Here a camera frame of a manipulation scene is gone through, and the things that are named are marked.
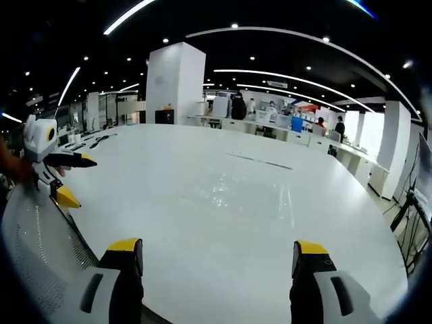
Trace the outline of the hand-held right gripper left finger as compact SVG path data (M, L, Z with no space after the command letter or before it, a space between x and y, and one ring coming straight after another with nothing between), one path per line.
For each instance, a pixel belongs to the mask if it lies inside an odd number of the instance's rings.
M129 238L112 244L96 266L75 276L51 323L140 323L142 240Z

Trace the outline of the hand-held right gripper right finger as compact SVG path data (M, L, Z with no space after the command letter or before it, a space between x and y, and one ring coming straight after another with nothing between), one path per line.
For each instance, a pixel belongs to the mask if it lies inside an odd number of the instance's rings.
M320 244L297 240L293 247L292 323L380 323L369 293L338 270Z

